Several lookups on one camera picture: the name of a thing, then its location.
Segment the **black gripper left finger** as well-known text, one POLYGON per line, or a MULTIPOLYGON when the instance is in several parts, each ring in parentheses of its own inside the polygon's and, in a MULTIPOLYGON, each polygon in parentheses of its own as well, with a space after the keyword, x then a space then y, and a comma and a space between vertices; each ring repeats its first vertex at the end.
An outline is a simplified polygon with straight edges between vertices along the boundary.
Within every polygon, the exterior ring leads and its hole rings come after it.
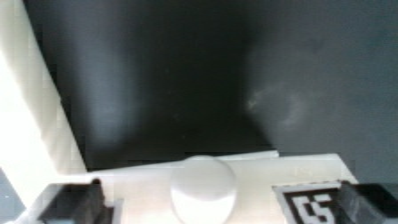
POLYGON ((111 209, 105 206, 102 181, 66 184, 39 215, 45 224, 109 224, 111 209))

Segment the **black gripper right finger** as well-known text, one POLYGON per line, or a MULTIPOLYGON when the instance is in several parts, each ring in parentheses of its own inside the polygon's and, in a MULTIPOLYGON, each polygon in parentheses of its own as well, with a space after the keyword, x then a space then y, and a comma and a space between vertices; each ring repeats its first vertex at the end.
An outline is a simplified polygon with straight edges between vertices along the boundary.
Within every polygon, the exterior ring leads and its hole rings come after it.
POLYGON ((342 182, 338 224, 398 224, 398 184, 342 182))

